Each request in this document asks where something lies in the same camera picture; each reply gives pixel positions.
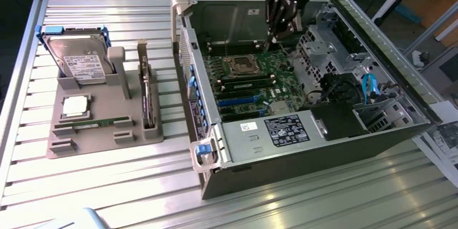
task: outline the blue latch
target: blue latch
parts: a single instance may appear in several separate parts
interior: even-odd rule
[[[41,42],[41,45],[46,51],[49,51],[47,46],[43,43],[42,40],[42,34],[41,34],[41,25],[34,25],[34,36],[37,37],[37,40]]]
[[[112,41],[109,40],[108,28],[102,25],[100,28],[100,31],[101,31],[102,37],[105,38],[106,46],[110,47]]]
[[[371,74],[371,73],[364,74],[363,79],[361,79],[361,81],[363,81],[361,88],[363,88],[363,94],[364,94],[364,104],[367,104],[367,79],[369,80],[369,92],[375,92],[376,95],[380,95],[377,84],[376,84],[375,75]]]
[[[45,26],[43,34],[46,35],[59,35],[63,33],[63,26]]]
[[[188,83],[186,83],[188,87],[192,87],[193,83],[194,83],[194,76],[192,76],[190,79],[188,80]]]
[[[194,149],[194,153],[200,155],[205,155],[212,153],[212,147],[209,144],[198,145],[197,148]]]

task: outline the warning label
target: warning label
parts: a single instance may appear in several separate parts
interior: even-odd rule
[[[309,141],[297,115],[264,120],[276,147]]]
[[[97,55],[63,56],[63,60],[75,80],[105,78]]]

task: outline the aluminum table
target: aluminum table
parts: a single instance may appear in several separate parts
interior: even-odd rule
[[[34,24],[104,24],[137,66],[148,41],[165,140],[45,159],[57,67]],[[412,141],[375,158],[200,200],[170,50],[169,0],[34,0],[0,118],[0,227],[33,228],[88,207],[113,228],[400,228],[458,226],[458,189]]]

